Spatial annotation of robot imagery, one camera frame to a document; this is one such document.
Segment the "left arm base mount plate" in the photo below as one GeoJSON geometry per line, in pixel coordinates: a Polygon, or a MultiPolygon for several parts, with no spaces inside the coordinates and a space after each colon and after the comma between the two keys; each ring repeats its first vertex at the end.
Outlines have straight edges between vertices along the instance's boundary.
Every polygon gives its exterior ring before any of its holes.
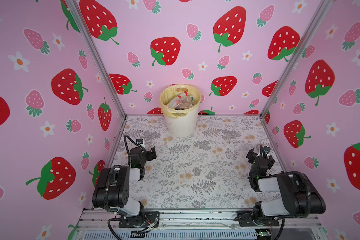
{"type": "Polygon", "coordinates": [[[156,228],[159,226],[160,212],[148,211],[134,217],[126,217],[119,222],[119,228],[156,228]]]}

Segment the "aluminium corner post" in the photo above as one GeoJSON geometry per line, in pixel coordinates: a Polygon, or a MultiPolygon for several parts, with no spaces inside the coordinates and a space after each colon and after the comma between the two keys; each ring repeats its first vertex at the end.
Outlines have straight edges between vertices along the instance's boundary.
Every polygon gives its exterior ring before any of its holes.
{"type": "Polygon", "coordinates": [[[277,82],[269,100],[267,101],[262,113],[260,114],[261,120],[265,120],[266,113],[270,110],[271,106],[273,105],[273,102],[275,101],[279,92],[283,88],[283,85],[288,80],[290,74],[294,70],[295,64],[299,62],[299,60],[301,58],[301,54],[303,53],[303,50],[305,49],[306,45],[311,41],[312,37],[314,36],[316,30],[318,29],[321,22],[325,18],[326,14],[329,11],[333,2],[334,1],[323,0],[318,5],[315,13],[313,14],[312,19],[310,20],[309,24],[307,25],[307,28],[306,28],[303,36],[301,37],[299,44],[297,45],[296,50],[292,54],[292,57],[289,60],[289,63],[286,65],[281,76],[279,77],[278,82],[277,82]]]}
{"type": "Polygon", "coordinates": [[[80,8],[79,8],[79,4],[77,1],[72,1],[72,0],[68,0],[67,1],[67,4],[70,8],[70,11],[71,11],[71,14],[78,26],[78,28],[80,29],[80,32],[83,36],[83,39],[92,55],[92,58],[96,64],[96,67],[98,68],[99,70],[99,73],[100,75],[102,76],[103,78],[103,81],[107,87],[107,90],[109,91],[114,103],[115,103],[115,106],[117,107],[119,113],[120,113],[120,116],[123,120],[125,120],[127,118],[127,114],[125,113],[123,107],[122,107],[122,104],[118,98],[118,94],[114,88],[114,85],[112,83],[112,80],[104,66],[104,63],[101,59],[101,56],[99,54],[99,51],[97,49],[97,47],[95,46],[94,44],[94,41],[92,39],[92,36],[89,32],[89,30],[87,29],[87,25],[85,23],[85,20],[83,18],[83,15],[81,14],[80,12],[80,8]]]}

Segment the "cream plastic waste bin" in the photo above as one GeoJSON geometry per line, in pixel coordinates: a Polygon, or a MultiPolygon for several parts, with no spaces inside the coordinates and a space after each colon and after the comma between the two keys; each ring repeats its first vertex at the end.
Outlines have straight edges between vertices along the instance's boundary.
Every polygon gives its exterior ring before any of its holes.
{"type": "Polygon", "coordinates": [[[196,129],[198,115],[170,120],[165,117],[167,128],[171,135],[179,138],[188,137],[196,129]]]}

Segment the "left aluminium corner post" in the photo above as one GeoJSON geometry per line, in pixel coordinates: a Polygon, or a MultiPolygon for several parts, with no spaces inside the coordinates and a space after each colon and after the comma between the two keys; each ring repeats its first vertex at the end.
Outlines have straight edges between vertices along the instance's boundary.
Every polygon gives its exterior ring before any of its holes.
{"type": "Polygon", "coordinates": [[[119,113],[120,113],[120,116],[123,120],[125,120],[127,118],[127,114],[125,113],[123,107],[122,107],[122,104],[118,98],[118,94],[114,88],[114,85],[112,83],[112,80],[104,66],[104,63],[101,59],[101,56],[99,54],[99,51],[97,49],[97,47],[95,46],[94,44],[94,41],[92,39],[92,36],[89,32],[89,30],[87,29],[87,25],[85,23],[85,20],[83,18],[83,15],[81,14],[80,12],[80,8],[79,8],[79,4],[77,1],[72,1],[72,0],[68,0],[67,1],[67,4],[70,8],[70,11],[71,11],[71,14],[78,26],[78,28],[80,29],[80,32],[83,36],[83,39],[92,55],[92,58],[96,64],[96,67],[98,68],[99,70],[99,73],[100,75],[102,76],[103,78],[103,81],[107,87],[107,90],[109,91],[114,103],[115,103],[115,106],[117,107],[119,113]]]}

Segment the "right aluminium corner post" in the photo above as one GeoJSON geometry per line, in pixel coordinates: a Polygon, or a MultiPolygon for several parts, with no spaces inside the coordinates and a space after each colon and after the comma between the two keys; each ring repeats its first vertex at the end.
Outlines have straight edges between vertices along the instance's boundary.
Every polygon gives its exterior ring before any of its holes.
{"type": "Polygon", "coordinates": [[[299,44],[297,45],[296,50],[292,54],[292,57],[289,60],[289,63],[286,65],[281,76],[279,77],[278,82],[277,82],[269,100],[267,101],[262,113],[260,114],[261,120],[265,120],[266,113],[270,110],[271,106],[273,105],[273,102],[275,101],[279,92],[283,88],[283,85],[288,80],[290,74],[294,70],[295,64],[299,62],[299,60],[301,58],[301,54],[303,53],[303,50],[305,49],[306,45],[311,41],[312,37],[314,36],[316,30],[318,29],[321,22],[325,18],[326,14],[329,11],[333,2],[334,1],[323,0],[318,5],[315,13],[313,14],[312,19],[310,20],[309,24],[307,25],[307,28],[306,28],[303,36],[301,37],[299,44]]]}

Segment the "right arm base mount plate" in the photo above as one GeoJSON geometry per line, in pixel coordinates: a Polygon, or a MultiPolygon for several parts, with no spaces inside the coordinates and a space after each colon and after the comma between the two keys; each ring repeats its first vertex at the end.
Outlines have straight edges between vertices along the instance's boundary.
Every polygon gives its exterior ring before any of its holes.
{"type": "Polygon", "coordinates": [[[279,221],[277,217],[263,216],[253,211],[237,211],[235,222],[239,222],[241,227],[277,227],[279,221]]]}

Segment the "white bottle red cap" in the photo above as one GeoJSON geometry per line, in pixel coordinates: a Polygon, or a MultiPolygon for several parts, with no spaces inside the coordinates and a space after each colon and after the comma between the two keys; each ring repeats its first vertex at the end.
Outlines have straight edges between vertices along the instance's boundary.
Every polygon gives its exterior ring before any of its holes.
{"type": "Polygon", "coordinates": [[[186,97],[188,95],[188,92],[183,92],[180,95],[175,96],[170,102],[167,104],[170,108],[176,108],[177,106],[182,104],[182,98],[186,97]]]}

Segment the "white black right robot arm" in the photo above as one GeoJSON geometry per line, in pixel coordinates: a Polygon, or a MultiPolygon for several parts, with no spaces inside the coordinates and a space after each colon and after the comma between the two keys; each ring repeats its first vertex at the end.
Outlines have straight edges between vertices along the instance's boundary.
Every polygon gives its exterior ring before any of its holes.
{"type": "Polygon", "coordinates": [[[255,203],[247,219],[264,225],[274,218],[306,218],[310,214],[325,213],[324,199],[305,174],[292,171],[268,175],[275,160],[262,147],[259,153],[249,150],[247,159],[252,165],[248,176],[252,190],[280,193],[278,199],[255,203]]]}

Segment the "yellow bin liner bag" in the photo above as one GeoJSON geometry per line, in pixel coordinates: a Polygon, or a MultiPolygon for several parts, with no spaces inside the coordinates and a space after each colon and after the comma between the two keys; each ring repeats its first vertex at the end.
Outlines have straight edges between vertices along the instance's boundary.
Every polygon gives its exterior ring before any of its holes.
{"type": "Polygon", "coordinates": [[[159,96],[162,113],[167,119],[174,120],[197,116],[202,94],[192,85],[177,84],[164,89],[159,96]]]}

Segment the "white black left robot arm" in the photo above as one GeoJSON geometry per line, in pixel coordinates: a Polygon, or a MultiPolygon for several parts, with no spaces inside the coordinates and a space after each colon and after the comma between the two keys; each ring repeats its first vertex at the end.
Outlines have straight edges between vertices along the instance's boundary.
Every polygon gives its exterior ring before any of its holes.
{"type": "Polygon", "coordinates": [[[127,165],[115,165],[101,170],[92,198],[93,207],[118,213],[125,218],[143,219],[143,204],[130,198],[130,182],[141,181],[145,176],[146,163],[156,158],[155,147],[147,151],[138,146],[130,150],[127,165]]]}

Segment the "clear bottle green cap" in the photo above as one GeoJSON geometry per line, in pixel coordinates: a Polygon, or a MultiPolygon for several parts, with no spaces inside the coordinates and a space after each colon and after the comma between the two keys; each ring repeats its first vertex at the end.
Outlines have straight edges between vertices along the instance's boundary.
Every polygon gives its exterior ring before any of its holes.
{"type": "Polygon", "coordinates": [[[194,107],[197,102],[194,100],[193,96],[186,96],[182,98],[182,104],[177,106],[175,110],[186,110],[194,107]]]}

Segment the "aluminium frame rail front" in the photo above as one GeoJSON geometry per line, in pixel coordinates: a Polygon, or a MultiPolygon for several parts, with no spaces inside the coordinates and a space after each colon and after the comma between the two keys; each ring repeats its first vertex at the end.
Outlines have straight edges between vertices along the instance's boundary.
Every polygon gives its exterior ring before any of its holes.
{"type": "Polygon", "coordinates": [[[237,209],[158,209],[159,220],[152,230],[119,228],[119,222],[105,211],[83,211],[71,240],[328,240],[327,231],[316,215],[280,221],[278,226],[240,226],[237,209]]]}

